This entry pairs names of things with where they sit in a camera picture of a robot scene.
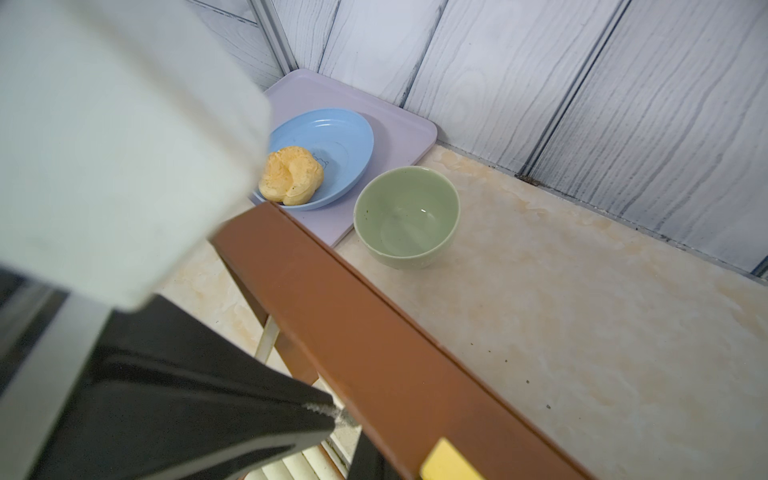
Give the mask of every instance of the blue plate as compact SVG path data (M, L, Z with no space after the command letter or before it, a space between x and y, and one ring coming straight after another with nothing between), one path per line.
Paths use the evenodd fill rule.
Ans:
M344 108L321 108L291 118L272 132L270 151L297 145L323 166L323 183L304 205L286 210L312 210L330 204L362 178L373 152L373 130L360 114ZM261 200L257 188L253 195Z

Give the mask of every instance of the marble countertop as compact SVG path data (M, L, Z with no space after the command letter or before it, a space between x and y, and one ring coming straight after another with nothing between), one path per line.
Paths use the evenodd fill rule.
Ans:
M458 189L453 245L399 271L353 231L342 257L598 478L768 475L768 287L445 148L420 164ZM161 292L255 348L210 245Z

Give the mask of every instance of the green bowl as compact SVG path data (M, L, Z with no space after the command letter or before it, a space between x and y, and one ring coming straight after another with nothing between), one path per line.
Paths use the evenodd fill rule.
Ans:
M400 167L374 178L355 203L355 231L379 262L423 268L451 244L461 208L445 175Z

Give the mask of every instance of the wall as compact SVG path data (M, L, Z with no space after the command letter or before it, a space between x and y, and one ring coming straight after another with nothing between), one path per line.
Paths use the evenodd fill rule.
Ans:
M751 271L768 253L768 4L634 0L530 175Z
M238 5L238 2L187 0L187 4L262 90L271 87L283 76L250 6L246 5L247 10L241 9L233 14L223 8L234 9L233 5Z
M253 20L247 0L208 2ZM273 3L300 67L434 121L499 170L760 273L762 2Z

